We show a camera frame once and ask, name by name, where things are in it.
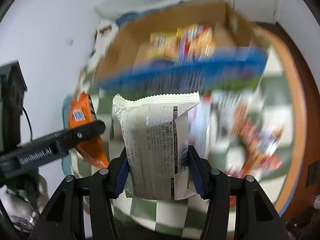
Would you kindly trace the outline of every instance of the orange snack package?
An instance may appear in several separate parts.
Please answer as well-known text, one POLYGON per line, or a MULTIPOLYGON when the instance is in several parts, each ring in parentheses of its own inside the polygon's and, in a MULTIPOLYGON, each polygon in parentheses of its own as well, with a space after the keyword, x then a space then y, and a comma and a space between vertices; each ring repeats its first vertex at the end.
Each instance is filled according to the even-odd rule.
MULTIPOLYGON (((79 100, 71 100, 68 128, 75 128, 97 120, 89 95, 82 92, 79 100)), ((109 161, 100 136, 79 143, 75 149, 85 162, 97 168, 108 167, 109 161)))

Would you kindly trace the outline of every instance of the brown floor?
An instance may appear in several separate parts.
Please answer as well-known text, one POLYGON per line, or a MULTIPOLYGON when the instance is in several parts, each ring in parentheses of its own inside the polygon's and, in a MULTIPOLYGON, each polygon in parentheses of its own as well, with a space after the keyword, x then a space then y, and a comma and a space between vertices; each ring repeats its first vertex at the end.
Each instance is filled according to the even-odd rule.
POLYGON ((303 86, 306 106, 307 106, 307 141, 302 163, 299 182, 287 210, 282 218, 287 221, 298 216, 311 203, 314 195, 320 193, 320 183, 317 181, 310 187, 306 187, 308 178, 308 168, 313 162, 320 159, 320 138, 318 131, 320 129, 320 96, 314 78, 310 69, 290 36, 278 23, 275 25, 259 23, 259 25, 280 37, 288 46, 295 65, 299 72, 303 86))

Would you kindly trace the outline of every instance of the cardboard box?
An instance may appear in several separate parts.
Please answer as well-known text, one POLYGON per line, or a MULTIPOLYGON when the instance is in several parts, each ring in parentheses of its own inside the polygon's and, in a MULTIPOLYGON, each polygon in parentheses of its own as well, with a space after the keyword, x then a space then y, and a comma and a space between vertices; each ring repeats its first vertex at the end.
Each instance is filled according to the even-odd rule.
POLYGON ((109 46, 106 56, 100 61, 94 81, 105 89, 111 89, 112 86, 116 87, 119 90, 117 92, 121 93, 121 84, 124 84, 124 80, 130 83, 131 75, 136 76, 136 81, 141 80, 141 78, 146 77, 144 70, 150 70, 152 67, 157 68, 151 63, 143 62, 151 33, 176 32, 177 28, 185 28, 191 24, 209 25, 215 29, 214 40, 218 49, 228 49, 227 53, 224 50, 219 52, 217 49, 216 56, 220 63, 228 55, 230 57, 226 64, 230 65, 233 60, 238 60, 242 56, 241 53, 245 56, 258 53, 258 57, 251 57, 253 61, 257 59, 256 62, 251 64, 260 65, 255 77, 259 82, 267 60, 266 53, 264 56, 261 53, 261 51, 265 51, 265 41, 255 35, 253 24, 238 15, 226 2, 220 0, 186 2, 161 9, 127 23, 120 28, 114 43, 109 46), (248 48, 249 46, 258 50, 253 53, 249 50, 237 50, 237 47, 248 48))

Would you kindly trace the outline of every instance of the silver bolt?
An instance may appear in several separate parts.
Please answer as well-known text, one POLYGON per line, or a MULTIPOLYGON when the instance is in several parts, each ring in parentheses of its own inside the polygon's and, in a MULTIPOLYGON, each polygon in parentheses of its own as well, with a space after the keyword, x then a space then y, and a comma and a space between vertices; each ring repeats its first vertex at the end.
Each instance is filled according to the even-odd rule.
POLYGON ((219 175, 220 174, 220 171, 218 169, 212 169, 211 170, 211 174, 212 175, 219 175))
POLYGON ((109 172, 108 169, 101 169, 101 170, 99 171, 99 173, 100 173, 101 175, 106 175, 108 172, 109 172))
POLYGON ((72 175, 66 176, 65 181, 66 182, 73 181, 73 176, 72 175))
POLYGON ((253 182, 254 181, 254 177, 251 175, 248 175, 245 177, 247 181, 253 182))

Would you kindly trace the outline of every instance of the checkered tablecloth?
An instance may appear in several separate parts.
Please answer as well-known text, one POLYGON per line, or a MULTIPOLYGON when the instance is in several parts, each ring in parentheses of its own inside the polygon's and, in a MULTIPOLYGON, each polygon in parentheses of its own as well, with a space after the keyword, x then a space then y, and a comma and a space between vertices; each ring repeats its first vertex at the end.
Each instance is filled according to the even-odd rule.
MULTIPOLYGON (((284 125, 284 133, 276 151, 283 161, 281 167, 271 172, 256 171, 254 174, 269 199, 276 203, 291 165, 294 125, 291 94, 283 67, 273 47, 269 52, 263 78, 248 109, 250 117, 256 124, 284 125)), ((79 90, 84 90, 91 95, 97 118, 103 120, 106 127, 111 127, 114 95, 92 85, 97 62, 97 59, 89 61, 79 90)), ((102 140, 108 158, 119 156, 124 144, 121 141, 110 140, 110 129, 106 129, 102 140)), ((230 163, 241 167, 244 160, 244 148, 237 140, 217 141, 210 146, 209 162, 213 168, 224 171, 230 163)), ((76 178, 90 176, 98 170, 84 162, 75 150, 71 150, 71 167, 76 178)), ((85 206, 88 203, 89 197, 85 197, 85 206)), ((207 208, 208 201, 202 200, 199 195, 181 201, 153 201, 127 198, 125 193, 122 193, 113 201, 114 216, 123 223, 138 223, 150 230, 192 239, 200 237, 207 208)), ((231 209, 228 225, 230 236, 235 228, 235 219, 235 209, 231 209)))

